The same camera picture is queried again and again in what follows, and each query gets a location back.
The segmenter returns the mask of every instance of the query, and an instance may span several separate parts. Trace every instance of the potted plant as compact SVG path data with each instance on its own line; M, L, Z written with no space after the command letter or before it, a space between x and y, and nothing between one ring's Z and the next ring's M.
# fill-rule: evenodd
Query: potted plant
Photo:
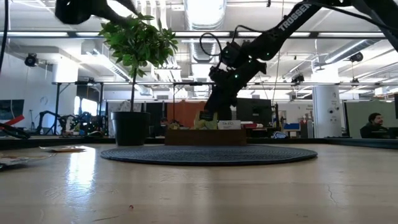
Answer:
M112 112L116 142L120 146L143 145L149 135L149 113L134 112L134 86L139 75L146 75L140 67L148 63L158 67L166 63L169 56L173 56L178 43L171 29L163 29L160 20L157 21L159 29L146 24L153 20L152 16L128 17L123 24L108 22L102 24L102 31L112 56L117 58L116 63L122 62L129 67L129 76L132 78L131 106L128 112Z

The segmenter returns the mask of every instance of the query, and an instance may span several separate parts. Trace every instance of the green leaves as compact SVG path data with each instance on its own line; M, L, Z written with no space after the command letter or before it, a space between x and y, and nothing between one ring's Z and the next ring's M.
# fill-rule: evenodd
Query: green leaves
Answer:
M131 55L123 55L123 65L124 66L130 66L132 64L132 59Z
M148 66L148 63L159 67L167 62L168 57L174 56L178 41L174 39L171 29L162 27L160 19L157 20L159 30L146 23L154 19L152 16L139 14L138 17L129 16L126 19L125 26L111 22L101 24L99 35L103 35L109 48L114 50L112 57L116 63L129 67L131 77L143 77L146 73L140 68Z
M142 71L141 69L137 69L137 75L139 75L142 78L145 75L145 72Z

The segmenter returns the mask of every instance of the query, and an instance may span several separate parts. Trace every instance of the table surface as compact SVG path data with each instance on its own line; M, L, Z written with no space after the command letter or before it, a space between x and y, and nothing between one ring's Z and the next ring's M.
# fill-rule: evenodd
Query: table surface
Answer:
M398 151L322 144L291 164L173 167L100 158L114 145L0 171L0 223L396 223ZM39 149L2 151L46 154Z

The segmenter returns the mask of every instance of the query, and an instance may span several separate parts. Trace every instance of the red object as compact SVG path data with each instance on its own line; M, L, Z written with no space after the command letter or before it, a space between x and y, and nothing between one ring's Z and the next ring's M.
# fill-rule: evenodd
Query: red object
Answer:
M256 129L257 124L244 124L243 127L246 129Z
M22 121L23 119L25 119L24 115L19 115L18 117L5 122L4 124L12 126L12 125Z
M193 122L199 111L203 111L205 108L205 102L186 102L182 100L175 103L175 119L182 124L184 127L193 127ZM168 121L173 120L173 103L167 104L167 119Z

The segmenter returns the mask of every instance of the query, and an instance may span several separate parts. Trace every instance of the dark hair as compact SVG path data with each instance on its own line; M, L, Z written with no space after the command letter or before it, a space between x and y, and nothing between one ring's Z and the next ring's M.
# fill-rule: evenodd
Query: dark hair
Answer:
M380 115L381 114L379 114L379 113L372 113L372 114L369 115L368 121L372 122L372 121L374 121L376 119L377 116L380 116Z

